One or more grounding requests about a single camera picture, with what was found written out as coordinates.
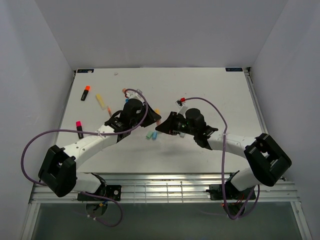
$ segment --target white wall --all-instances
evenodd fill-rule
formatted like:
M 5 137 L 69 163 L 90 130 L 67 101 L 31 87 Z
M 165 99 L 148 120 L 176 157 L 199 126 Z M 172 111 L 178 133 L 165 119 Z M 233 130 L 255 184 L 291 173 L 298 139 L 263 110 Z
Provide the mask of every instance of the white wall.
M 36 0 L 73 69 L 251 66 L 288 0 Z
M 20 170 L 30 138 L 56 128 L 73 72 L 34 0 L 0 0 L 0 238 L 18 239 L 32 184 Z M 53 135 L 31 145 L 36 177 Z
M 252 67 L 272 136 L 292 159 L 313 239 L 320 239 L 320 2 L 289 0 Z

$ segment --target green object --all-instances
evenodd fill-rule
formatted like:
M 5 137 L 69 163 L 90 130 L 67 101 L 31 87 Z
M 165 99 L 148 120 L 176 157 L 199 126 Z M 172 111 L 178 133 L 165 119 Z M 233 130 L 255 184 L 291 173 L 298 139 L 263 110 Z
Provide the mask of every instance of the green object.
M 147 139 L 150 139 L 152 137 L 153 132 L 148 131 L 147 135 L 145 136 Z

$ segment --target tabletop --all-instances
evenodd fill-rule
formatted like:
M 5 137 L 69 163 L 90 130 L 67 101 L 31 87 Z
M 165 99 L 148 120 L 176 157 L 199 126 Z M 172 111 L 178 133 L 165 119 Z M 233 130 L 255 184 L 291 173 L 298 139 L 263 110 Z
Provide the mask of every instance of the tabletop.
M 81 96 L 86 86 L 90 91 Z M 179 109 L 180 98 L 202 97 L 221 111 L 228 123 L 227 133 L 257 137 L 262 130 L 244 72 L 225 68 L 105 68 L 77 73 L 62 119 L 62 129 L 76 129 L 81 121 L 84 131 L 96 131 L 109 119 L 96 94 L 100 94 L 112 113 L 125 104 L 123 88 L 140 89 L 153 109 L 159 109 L 162 120 Z M 204 101 L 190 100 L 189 108 L 198 108 L 208 125 L 223 131 L 224 123 L 217 112 Z M 184 138 L 163 133 L 156 140 L 147 139 L 156 124 L 139 127 L 119 143 L 109 146 L 87 160 L 78 170 L 84 173 L 220 173 L 221 151 L 199 147 L 193 137 Z M 78 140 L 76 133 L 61 132 L 56 144 L 61 148 Z M 226 154 L 225 172 L 249 166 L 246 159 Z

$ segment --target black marker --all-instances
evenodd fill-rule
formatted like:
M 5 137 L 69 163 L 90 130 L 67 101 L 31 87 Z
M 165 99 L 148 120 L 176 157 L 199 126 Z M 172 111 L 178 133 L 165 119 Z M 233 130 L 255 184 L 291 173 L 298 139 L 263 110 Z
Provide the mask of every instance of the black marker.
M 83 93 L 82 93 L 81 101 L 86 100 L 86 97 L 87 97 L 87 95 L 88 95 L 89 90 L 90 90 L 90 86 L 86 86 L 85 89 L 84 89 L 84 91 L 83 91 Z
M 75 125 L 76 125 L 76 129 L 77 129 L 78 131 L 82 131 L 82 126 L 81 126 L 81 122 L 80 122 L 80 121 L 77 121 L 77 122 L 75 123 Z M 82 133 L 78 133 L 78 137 L 79 137 L 79 139 L 83 139 L 83 138 L 84 138 L 84 135 L 83 135 Z

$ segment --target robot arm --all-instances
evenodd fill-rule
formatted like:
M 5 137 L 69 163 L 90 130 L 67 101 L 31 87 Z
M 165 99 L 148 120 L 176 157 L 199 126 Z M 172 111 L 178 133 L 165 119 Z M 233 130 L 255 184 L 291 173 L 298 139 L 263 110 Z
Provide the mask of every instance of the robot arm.
M 222 151 L 224 133 L 207 125 L 198 109 L 188 109 L 184 102 L 178 101 L 178 104 L 180 111 L 172 111 L 167 120 L 155 129 L 169 135 L 189 134 L 200 147 Z M 238 197 L 240 192 L 258 184 L 272 187 L 292 164 L 280 146 L 266 133 L 258 137 L 232 134 L 226 134 L 225 137 L 226 152 L 247 159 L 250 165 L 250 168 L 232 174 L 226 181 L 230 198 Z
M 86 136 L 61 148 L 57 145 L 50 147 L 38 173 L 39 178 L 58 197 L 63 197 L 71 191 L 105 196 L 106 183 L 103 178 L 94 173 L 78 172 L 77 169 L 104 148 L 129 136 L 131 132 L 128 130 L 137 126 L 145 113 L 146 104 L 143 99 L 136 93 L 131 94 L 123 110 L 117 111 L 95 131 L 97 135 Z M 160 119 L 161 116 L 148 105 L 147 115 L 140 126 L 147 127 Z

